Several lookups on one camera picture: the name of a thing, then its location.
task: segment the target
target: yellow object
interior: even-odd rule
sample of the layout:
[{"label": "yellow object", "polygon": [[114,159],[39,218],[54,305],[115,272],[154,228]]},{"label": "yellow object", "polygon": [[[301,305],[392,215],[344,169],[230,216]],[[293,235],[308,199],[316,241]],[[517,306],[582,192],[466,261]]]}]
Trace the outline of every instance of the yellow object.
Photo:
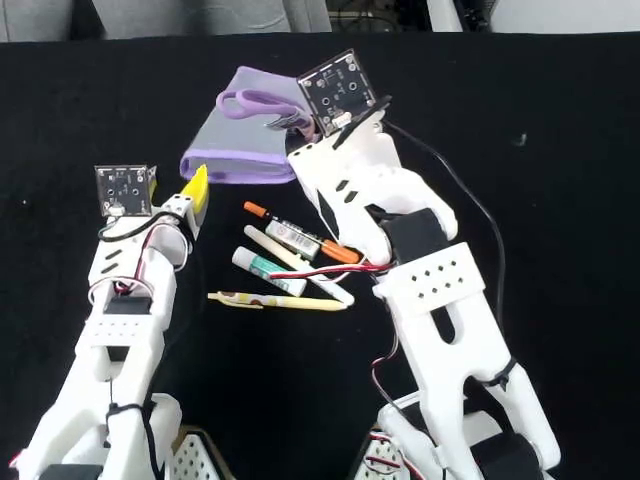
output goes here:
[{"label": "yellow object", "polygon": [[302,310],[325,310],[334,312],[345,310],[347,305],[337,300],[324,300],[307,297],[280,297],[274,295],[256,295],[253,293],[217,292],[207,295],[209,300],[217,300],[229,307],[256,308],[267,307],[299,308]]},{"label": "yellow object", "polygon": [[209,199],[209,174],[206,165],[198,167],[196,174],[185,185],[181,193],[193,198],[193,213],[196,215],[206,207]]}]

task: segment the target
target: orange marker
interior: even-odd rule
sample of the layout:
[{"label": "orange marker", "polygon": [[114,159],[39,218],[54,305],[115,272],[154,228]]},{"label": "orange marker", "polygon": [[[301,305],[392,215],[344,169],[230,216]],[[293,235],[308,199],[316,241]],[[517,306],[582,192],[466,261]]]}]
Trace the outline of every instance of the orange marker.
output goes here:
[{"label": "orange marker", "polygon": [[[252,202],[244,202],[244,209],[248,212],[253,213],[254,215],[257,215],[260,218],[271,220],[271,223],[267,227],[266,233],[270,237],[275,238],[288,247],[301,253],[309,260],[311,260],[315,256],[315,253],[318,250],[318,246],[321,248],[322,253],[335,260],[338,260],[341,263],[358,263],[358,261],[360,260],[360,255],[358,255],[353,250],[342,247],[337,243],[332,242],[331,240],[317,237],[303,230],[297,225],[294,225],[291,222],[276,217],[266,208],[263,208],[260,205],[256,205]],[[281,226],[295,233],[295,235],[287,234],[286,230],[282,229]]]}]

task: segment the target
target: black cable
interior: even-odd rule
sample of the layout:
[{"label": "black cable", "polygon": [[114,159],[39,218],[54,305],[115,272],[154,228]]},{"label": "black cable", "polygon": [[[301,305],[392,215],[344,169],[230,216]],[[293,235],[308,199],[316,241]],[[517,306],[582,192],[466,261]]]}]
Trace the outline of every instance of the black cable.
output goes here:
[{"label": "black cable", "polygon": [[338,26],[340,27],[341,31],[345,31],[345,26],[342,23],[342,12],[344,11],[345,8],[347,8],[349,5],[351,5],[355,0],[345,0],[342,5],[340,5],[338,7]]},{"label": "black cable", "polygon": [[193,236],[193,232],[191,231],[191,227],[189,227],[189,224],[187,223],[185,218],[183,216],[181,216],[181,215],[178,215],[177,213],[165,212],[165,211],[156,213],[153,217],[151,217],[149,220],[147,220],[142,225],[140,225],[140,226],[134,228],[133,230],[130,230],[129,232],[124,233],[122,235],[116,235],[116,236],[111,237],[111,236],[108,236],[108,235],[104,234],[104,232],[108,231],[108,229],[100,230],[98,232],[98,238],[100,240],[102,240],[103,242],[107,242],[107,243],[121,242],[122,240],[126,240],[128,238],[135,237],[136,235],[144,232],[147,228],[152,226],[154,223],[156,223],[162,217],[171,217],[171,218],[175,218],[176,220],[178,220],[178,229],[185,236],[185,238],[189,242],[190,246],[193,248],[193,246],[196,243],[196,240],[195,240],[195,237]]},{"label": "black cable", "polygon": [[363,15],[361,17],[356,18],[355,20],[352,20],[345,28],[345,31],[348,31],[352,26],[357,25],[358,23],[362,22],[363,20],[368,20],[368,27],[371,28],[371,21],[372,20],[377,20],[379,22],[385,22],[388,25],[391,25],[391,27],[393,28],[394,32],[398,32],[398,25],[393,22],[392,20],[389,20],[388,18],[385,17],[380,17],[378,15]]},{"label": "black cable", "polygon": [[467,187],[467,185],[462,181],[462,179],[455,172],[451,164],[440,152],[438,152],[431,145],[423,142],[417,137],[414,137],[412,134],[410,134],[403,128],[391,123],[390,121],[383,120],[382,123],[388,126],[389,128],[391,128],[392,130],[394,130],[395,132],[399,133],[403,137],[405,137],[407,140],[411,141],[413,144],[415,144],[417,147],[427,152],[436,160],[438,160],[442,164],[442,166],[447,170],[449,175],[451,175],[451,178],[453,178],[453,180],[458,184],[458,187],[460,187],[460,189],[471,199],[471,201],[478,207],[478,209],[480,209],[482,214],[489,221],[489,224],[491,225],[491,229],[493,230],[493,234],[496,238],[496,243],[498,245],[498,280],[496,285],[496,303],[494,305],[494,309],[495,309],[495,315],[496,315],[496,323],[498,324],[498,328],[504,335],[504,323],[502,318],[502,311],[503,311],[503,303],[504,303],[504,282],[505,282],[506,269],[507,269],[507,258],[505,253],[504,240],[502,239],[502,234],[500,233],[500,228],[498,228],[498,224],[496,223],[491,213],[489,213],[489,210],[487,210],[487,208],[480,202],[478,197],[476,197],[475,194],[469,189],[469,187]]},{"label": "black cable", "polygon": [[11,43],[11,34],[9,33],[9,15],[7,13],[7,0],[2,0],[2,16],[4,17],[4,29],[7,32],[7,43]]},{"label": "black cable", "polygon": [[118,415],[127,410],[140,410],[140,416],[142,417],[142,426],[144,427],[144,431],[147,437],[147,444],[149,446],[149,462],[151,463],[151,471],[153,472],[153,478],[156,480],[162,480],[164,475],[160,471],[158,467],[158,462],[156,458],[156,440],[153,435],[153,429],[151,428],[151,422],[149,418],[151,417],[151,412],[145,411],[145,408],[137,403],[130,403],[128,405],[123,405],[119,407],[115,403],[111,403],[109,405],[109,411],[107,412],[105,423],[107,425],[107,431],[109,431],[109,417],[114,415]]},{"label": "black cable", "polygon": [[360,125],[362,125],[362,123],[365,120],[370,118],[371,115],[373,115],[374,113],[387,108],[389,106],[389,103],[391,103],[391,99],[392,99],[391,95],[385,95],[384,97],[376,100],[376,103],[374,103],[371,106],[371,108],[369,108],[359,117],[355,118],[351,123],[349,123],[340,131],[340,133],[338,134],[338,139],[333,143],[331,148],[333,148],[334,150],[337,150],[340,147],[340,145],[346,142],[347,138],[349,138],[349,136],[351,136],[354,130],[358,128]]}]

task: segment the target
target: black cloth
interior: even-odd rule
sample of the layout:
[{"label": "black cloth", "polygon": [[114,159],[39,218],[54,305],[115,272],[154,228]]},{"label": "black cloth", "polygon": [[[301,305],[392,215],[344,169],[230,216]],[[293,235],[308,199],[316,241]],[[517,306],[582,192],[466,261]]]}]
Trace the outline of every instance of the black cloth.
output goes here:
[{"label": "black cloth", "polygon": [[[396,124],[438,148],[494,213],[507,247],[506,337],[563,462],[560,479],[622,476],[633,462],[640,295],[640,35],[268,35],[0,46],[0,459],[27,445],[55,400],[89,312],[102,220],[94,164],[157,164],[157,200],[239,65],[298,75],[355,47]],[[442,168],[402,139],[404,165],[456,211],[493,298],[496,246]],[[231,264],[252,200],[307,229],[297,183],[214,186],[198,240],[207,291],[275,293]],[[179,274],[159,374],[184,421],[206,429],[239,479],[343,478],[383,404],[370,362],[391,322],[357,274],[342,313],[207,304]],[[382,368],[415,388],[404,358]]]}]

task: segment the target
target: white robotic arm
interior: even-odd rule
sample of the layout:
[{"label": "white robotic arm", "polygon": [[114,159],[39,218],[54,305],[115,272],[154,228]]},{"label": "white robotic arm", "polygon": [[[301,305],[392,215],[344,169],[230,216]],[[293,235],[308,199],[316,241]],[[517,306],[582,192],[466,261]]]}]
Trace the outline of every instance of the white robotic arm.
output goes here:
[{"label": "white robotic arm", "polygon": [[[289,155],[306,196],[341,244],[362,251],[374,264],[397,262],[378,277],[374,293],[387,303],[393,316],[419,387],[413,400],[420,402],[429,435],[416,430],[393,408],[381,411],[379,423],[429,479],[439,479],[444,472],[457,480],[498,479],[488,475],[490,468],[478,465],[481,461],[471,450],[478,438],[495,437],[495,422],[484,422],[475,441],[470,442],[466,435],[465,423],[471,419],[463,414],[463,384],[472,376],[500,402],[513,431],[521,435],[495,443],[506,442],[505,450],[513,450],[512,440],[526,439],[531,448],[517,446],[527,450],[519,455],[535,458],[536,470],[542,475],[542,470],[559,463],[560,450],[540,402],[525,370],[512,360],[483,294],[484,282],[469,247],[466,243],[446,245],[457,233],[453,211],[416,173],[400,166],[393,140],[382,131],[383,115],[384,111],[371,115],[346,140],[336,143],[340,137],[336,134]],[[424,238],[418,240],[425,244],[426,254],[409,256],[408,261],[394,259],[394,251],[401,248],[396,240],[412,241],[392,238],[390,234],[397,229],[381,228],[372,216],[372,206],[387,218],[408,218],[430,210],[437,225],[421,230]],[[416,219],[414,232],[421,221],[424,219]],[[429,250],[429,236],[438,227],[445,245]],[[446,309],[455,328],[451,342],[443,340],[434,323],[432,312],[438,309]],[[495,453],[500,445],[490,447]],[[526,478],[538,478],[536,472],[532,475]]]},{"label": "white robotic arm", "polygon": [[148,390],[171,322],[174,270],[186,263],[207,201],[202,167],[151,219],[121,217],[103,229],[89,274],[91,314],[56,402],[15,462],[20,480],[170,478],[170,468],[161,471],[182,412]]}]

